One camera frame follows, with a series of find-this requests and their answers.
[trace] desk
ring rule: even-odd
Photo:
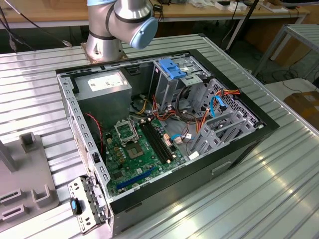
[[[281,127],[243,163],[116,239],[317,238],[319,132],[207,37],[154,39],[129,58],[197,49]],[[67,184],[85,174],[65,116],[55,69],[89,64],[81,47],[0,55],[0,139],[42,138],[60,206],[0,234],[3,239],[107,239],[101,226],[82,237]]]
[[[14,6],[24,15],[29,17],[41,27],[54,26],[81,26],[88,25],[88,13],[86,6],[79,9],[52,9],[44,4],[43,0],[10,0]],[[0,1],[0,5],[4,8],[7,20],[11,28],[30,28],[34,27],[29,22],[17,14],[10,7]],[[290,18],[296,17],[296,23],[302,23],[306,15],[310,12],[302,7],[296,10],[289,10],[285,13],[273,13],[261,5],[257,5],[256,9],[251,15],[251,19],[267,19],[267,18]],[[227,49],[231,45],[235,36],[242,25],[248,10],[235,13],[234,19],[239,19],[239,23],[231,37]],[[219,10],[215,7],[196,8],[191,4],[171,4],[163,6],[163,13],[165,21],[204,21],[204,20],[229,20],[233,13],[228,10]]]

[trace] green circuit board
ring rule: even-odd
[[[165,134],[165,131],[160,122],[155,119],[151,122],[151,125],[164,142],[162,135]],[[138,142],[130,142],[125,147],[121,145],[120,138],[115,129],[103,134],[103,143],[107,147],[105,165],[111,176],[107,188],[112,197],[185,163],[180,151],[175,147],[176,145],[173,147],[175,148],[175,150],[173,149],[174,151],[172,147],[169,148],[167,146],[171,154],[174,155],[174,160],[171,163],[162,163],[143,134],[141,126],[136,124],[135,129],[139,136]],[[150,172],[148,177],[120,189],[117,187],[119,184],[127,182],[145,172]]]

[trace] ram slot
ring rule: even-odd
[[[173,160],[172,154],[151,124],[142,124],[140,128],[162,164],[167,163],[168,160]]]

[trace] wooden table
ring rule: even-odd
[[[75,9],[53,9],[43,0],[10,0],[10,2],[20,10],[24,15],[29,17],[41,27],[57,26],[81,26],[88,25],[87,8],[76,7]],[[4,9],[7,20],[11,28],[30,28],[34,27],[26,22],[19,14],[13,11],[5,2],[0,1]],[[284,13],[273,13],[261,5],[257,5],[251,19],[268,19],[268,18],[297,18],[296,23],[302,23],[306,15],[310,12],[302,7],[296,10],[290,10]],[[227,48],[235,38],[248,10],[237,12],[233,19],[239,19],[239,23],[231,37]],[[167,21],[203,21],[203,20],[229,20],[232,19],[233,13],[228,10],[219,10],[215,7],[196,8],[191,4],[171,4],[163,6],[164,20]]]

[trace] motherboard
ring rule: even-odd
[[[185,163],[158,119],[119,124],[103,134],[107,150],[105,165],[111,175],[107,188],[111,196],[138,187]]]

